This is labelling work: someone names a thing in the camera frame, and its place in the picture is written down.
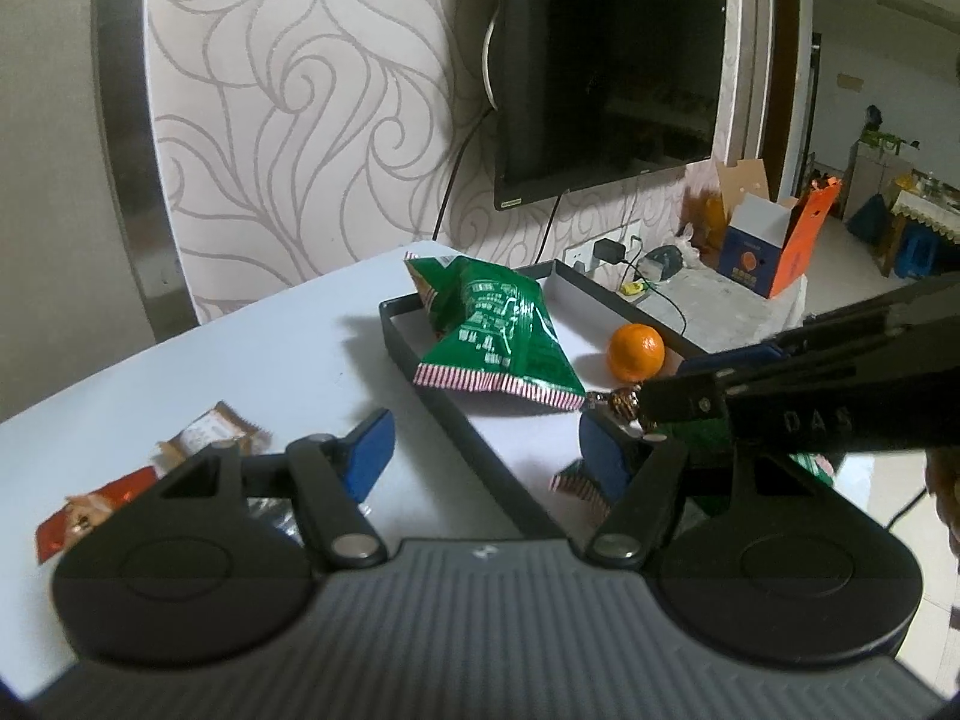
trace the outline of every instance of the white tablecloth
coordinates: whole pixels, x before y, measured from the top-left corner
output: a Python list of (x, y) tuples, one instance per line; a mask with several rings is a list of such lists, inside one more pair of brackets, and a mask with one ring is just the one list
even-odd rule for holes
[(960, 242), (960, 212), (946, 205), (917, 196), (912, 191), (901, 191), (891, 212), (912, 218), (945, 238)]

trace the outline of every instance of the metal screw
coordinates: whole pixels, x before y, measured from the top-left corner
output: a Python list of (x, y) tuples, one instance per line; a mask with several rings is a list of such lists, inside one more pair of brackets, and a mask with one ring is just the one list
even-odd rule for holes
[(608, 560), (630, 560), (640, 552), (640, 542), (625, 533), (604, 533), (594, 541), (593, 550)]
[(347, 533), (345, 536), (334, 538), (330, 548), (337, 555), (346, 557), (348, 560), (363, 560), (376, 553), (380, 548), (380, 542), (373, 536), (367, 536), (366, 533)]

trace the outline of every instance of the blue gripper pad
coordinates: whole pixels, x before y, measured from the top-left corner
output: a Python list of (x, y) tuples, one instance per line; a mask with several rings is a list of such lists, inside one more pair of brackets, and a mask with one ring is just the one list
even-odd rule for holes
[(584, 471), (597, 483), (603, 497), (611, 504), (620, 500), (632, 479), (623, 448), (585, 413), (580, 417), (580, 456)]
[(744, 346), (740, 349), (731, 349), (716, 354), (704, 354), (701, 357), (684, 360), (680, 363), (677, 373), (678, 375), (681, 373), (704, 373), (709, 370), (723, 370), (725, 367), (761, 367), (767, 365), (768, 362), (784, 360), (786, 356), (786, 352), (779, 346), (774, 346), (773, 343), (757, 343), (754, 346)]
[(363, 503), (397, 445), (394, 415), (379, 409), (338, 442), (340, 478), (355, 503)]

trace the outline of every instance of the grey textured surface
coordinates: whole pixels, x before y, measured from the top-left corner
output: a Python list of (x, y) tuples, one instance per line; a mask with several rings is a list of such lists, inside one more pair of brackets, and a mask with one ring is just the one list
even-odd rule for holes
[(891, 659), (812, 674), (731, 661), (680, 632), (637, 575), (563, 541), (407, 542), (335, 575), (266, 647), (190, 672), (82, 662), (44, 718), (925, 718)]

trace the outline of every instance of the blue chair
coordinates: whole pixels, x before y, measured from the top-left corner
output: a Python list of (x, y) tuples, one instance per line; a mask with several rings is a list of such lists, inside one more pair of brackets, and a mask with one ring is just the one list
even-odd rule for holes
[(911, 221), (904, 230), (904, 242), (896, 255), (894, 273), (900, 278), (929, 276), (937, 256), (940, 236), (929, 227)]

